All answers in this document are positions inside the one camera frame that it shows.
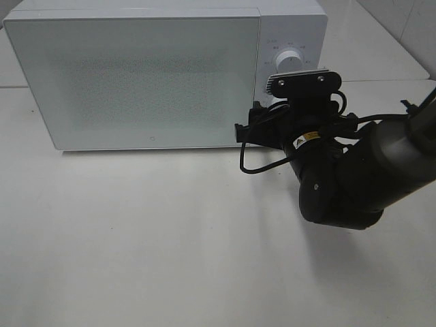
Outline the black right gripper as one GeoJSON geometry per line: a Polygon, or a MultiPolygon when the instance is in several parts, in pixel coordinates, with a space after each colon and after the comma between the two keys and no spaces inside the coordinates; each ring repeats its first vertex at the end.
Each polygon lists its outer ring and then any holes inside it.
{"type": "Polygon", "coordinates": [[[236,142],[283,150],[308,134],[315,138],[356,139],[357,116],[343,115],[346,98],[331,97],[285,99],[269,106],[254,101],[248,123],[234,125],[236,142]]]}

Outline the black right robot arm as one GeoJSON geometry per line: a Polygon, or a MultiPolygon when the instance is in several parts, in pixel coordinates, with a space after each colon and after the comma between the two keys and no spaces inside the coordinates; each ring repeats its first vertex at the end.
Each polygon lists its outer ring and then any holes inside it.
{"type": "Polygon", "coordinates": [[[377,223],[384,209],[435,181],[435,94],[404,114],[344,115],[331,91],[287,92],[267,108],[254,103],[242,146],[279,149],[274,167],[291,165],[299,208],[312,223],[355,230],[377,223]]]}

